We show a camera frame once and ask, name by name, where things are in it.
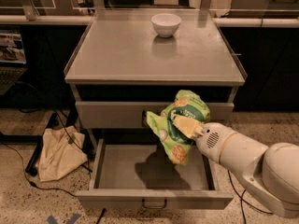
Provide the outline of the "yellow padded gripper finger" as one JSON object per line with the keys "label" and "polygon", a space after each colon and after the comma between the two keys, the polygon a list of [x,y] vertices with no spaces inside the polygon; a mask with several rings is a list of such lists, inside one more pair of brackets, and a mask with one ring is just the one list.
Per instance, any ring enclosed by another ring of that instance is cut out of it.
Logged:
{"label": "yellow padded gripper finger", "polygon": [[203,124],[196,119],[176,115],[173,125],[192,140],[196,140],[199,136],[204,135]]}

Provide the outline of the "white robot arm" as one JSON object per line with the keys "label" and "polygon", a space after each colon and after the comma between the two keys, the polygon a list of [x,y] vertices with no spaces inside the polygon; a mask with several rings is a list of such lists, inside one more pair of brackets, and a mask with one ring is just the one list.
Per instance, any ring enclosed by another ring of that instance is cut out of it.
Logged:
{"label": "white robot arm", "polygon": [[180,115],[173,124],[273,214],[299,217],[299,146],[276,143],[268,147],[220,123],[204,124]]}

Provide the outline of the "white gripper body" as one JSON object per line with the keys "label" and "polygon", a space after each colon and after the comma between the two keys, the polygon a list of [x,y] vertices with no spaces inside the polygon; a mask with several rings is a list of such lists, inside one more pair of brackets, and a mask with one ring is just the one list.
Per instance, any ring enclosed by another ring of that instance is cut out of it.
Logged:
{"label": "white gripper body", "polygon": [[199,151],[216,162],[221,163],[221,154],[236,131],[220,123],[210,122],[204,125],[204,134],[196,140]]}

